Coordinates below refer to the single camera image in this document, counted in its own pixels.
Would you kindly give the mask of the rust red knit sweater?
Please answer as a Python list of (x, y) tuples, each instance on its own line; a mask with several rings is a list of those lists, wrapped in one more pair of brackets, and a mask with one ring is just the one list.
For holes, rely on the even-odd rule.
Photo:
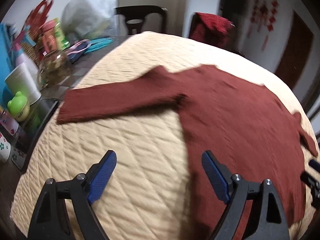
[(177, 73), (157, 66), (129, 82), (69, 90), (57, 123), (102, 119), (170, 104), (179, 114), (187, 146), (197, 239), (209, 235), (223, 211), (201, 165), (206, 150), (247, 180), (271, 179), (288, 224), (303, 219), (303, 149), (314, 156), (318, 153), (314, 140), (302, 129), (300, 113), (290, 113), (266, 87), (213, 65)]

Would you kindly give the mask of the beige quilted table cover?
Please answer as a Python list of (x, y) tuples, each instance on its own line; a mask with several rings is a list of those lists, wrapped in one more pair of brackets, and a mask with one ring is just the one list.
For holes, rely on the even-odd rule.
[(239, 182), (268, 179), (291, 239), (318, 217), (300, 180), (315, 133), (280, 78), (226, 50), (146, 31), (66, 92), (11, 207), (35, 239), (208, 239), (225, 209), (209, 150)]

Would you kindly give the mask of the floral white cup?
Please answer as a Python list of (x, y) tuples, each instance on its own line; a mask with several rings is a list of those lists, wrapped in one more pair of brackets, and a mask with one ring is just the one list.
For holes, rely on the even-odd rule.
[(11, 154), (11, 144), (7, 141), (5, 136), (0, 133), (0, 161), (6, 163)]

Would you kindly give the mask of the green frog bottle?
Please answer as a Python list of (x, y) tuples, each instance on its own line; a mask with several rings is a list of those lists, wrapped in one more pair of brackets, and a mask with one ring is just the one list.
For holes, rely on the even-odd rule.
[(15, 96), (7, 103), (10, 115), (17, 121), (23, 122), (27, 119), (30, 112), (30, 104), (27, 97), (17, 91)]

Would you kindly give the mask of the dark red door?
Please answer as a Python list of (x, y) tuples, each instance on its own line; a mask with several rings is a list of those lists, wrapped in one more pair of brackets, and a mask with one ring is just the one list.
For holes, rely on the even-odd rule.
[(290, 89), (295, 87), (306, 65), (313, 37), (314, 35), (310, 28), (294, 11), (287, 45), (274, 73)]

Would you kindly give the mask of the glass jar with contents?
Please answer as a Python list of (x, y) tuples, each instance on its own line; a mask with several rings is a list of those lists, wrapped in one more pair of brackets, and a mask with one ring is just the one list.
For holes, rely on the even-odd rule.
[(56, 50), (40, 62), (37, 82), (41, 88), (51, 87), (72, 74), (72, 65), (66, 53)]

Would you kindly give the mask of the white paper cup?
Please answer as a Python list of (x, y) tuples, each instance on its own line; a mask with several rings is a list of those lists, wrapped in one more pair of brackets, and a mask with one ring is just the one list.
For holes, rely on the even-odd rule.
[(31, 75), (25, 63), (18, 65), (6, 78), (5, 83), (12, 95), (21, 92), (27, 97), (30, 105), (41, 98), (36, 80)]

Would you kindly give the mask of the teal crochet mat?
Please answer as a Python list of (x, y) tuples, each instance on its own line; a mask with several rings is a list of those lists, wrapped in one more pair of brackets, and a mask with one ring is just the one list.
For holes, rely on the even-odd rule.
[(91, 45), (87, 48), (84, 54), (89, 54), (97, 50), (101, 50), (105, 47), (108, 47), (110, 44), (114, 42), (114, 38), (112, 37), (105, 37), (105, 38), (97, 38), (91, 40)]

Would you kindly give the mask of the green snack package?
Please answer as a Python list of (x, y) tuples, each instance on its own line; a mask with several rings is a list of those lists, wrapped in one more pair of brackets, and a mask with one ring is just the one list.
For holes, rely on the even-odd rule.
[(55, 39), (57, 42), (58, 49), (66, 50), (70, 47), (70, 42), (67, 40), (66, 36), (62, 31), (60, 20), (58, 18), (54, 18), (54, 23)]

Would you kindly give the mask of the chair with red garment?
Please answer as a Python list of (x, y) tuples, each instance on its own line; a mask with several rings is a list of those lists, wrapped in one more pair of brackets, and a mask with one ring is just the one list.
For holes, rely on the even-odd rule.
[(194, 33), (196, 31), (198, 24), (199, 24), (199, 14), (195, 12), (192, 16), (191, 23), (190, 23), (190, 30), (189, 30), (189, 36), (188, 36), (189, 39), (193, 39)]

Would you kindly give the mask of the red checkered garment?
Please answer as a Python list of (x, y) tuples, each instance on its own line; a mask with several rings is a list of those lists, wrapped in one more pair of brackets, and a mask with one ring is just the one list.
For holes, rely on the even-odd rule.
[(217, 48), (225, 48), (232, 22), (218, 15), (198, 12), (199, 24), (191, 40), (205, 43)]

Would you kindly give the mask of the red lidded canister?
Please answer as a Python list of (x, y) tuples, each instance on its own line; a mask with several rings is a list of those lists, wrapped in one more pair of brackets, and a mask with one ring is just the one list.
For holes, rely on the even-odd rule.
[(58, 49), (57, 42), (55, 38), (55, 21), (50, 20), (46, 23), (44, 23), (41, 26), (42, 31), (42, 44), (44, 47), (44, 50), (47, 54), (52, 53)]

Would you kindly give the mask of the grey plastic bag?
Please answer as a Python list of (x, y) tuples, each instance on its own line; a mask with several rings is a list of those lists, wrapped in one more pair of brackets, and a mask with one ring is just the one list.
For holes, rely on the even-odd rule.
[(117, 1), (71, 0), (61, 16), (62, 31), (89, 40), (115, 36)]

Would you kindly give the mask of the red gift bag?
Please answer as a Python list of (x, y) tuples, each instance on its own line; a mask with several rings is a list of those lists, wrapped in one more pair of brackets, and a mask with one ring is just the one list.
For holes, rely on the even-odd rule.
[(54, 3), (54, 0), (43, 0), (41, 1), (35, 9), (33, 9), (28, 15), (27, 19), (24, 23), (24, 28), (29, 26), (29, 36), (36, 40), (40, 28), (43, 24), (45, 24), (49, 11)]

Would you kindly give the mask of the black chair behind table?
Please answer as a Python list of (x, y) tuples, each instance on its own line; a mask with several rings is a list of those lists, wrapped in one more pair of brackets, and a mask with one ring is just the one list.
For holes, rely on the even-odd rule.
[(116, 7), (116, 15), (124, 17), (124, 23), (127, 28), (127, 34), (133, 35), (135, 30), (137, 34), (142, 32), (146, 17), (150, 14), (158, 14), (161, 16), (160, 33), (167, 33), (167, 9), (156, 5), (130, 5), (124, 7)]

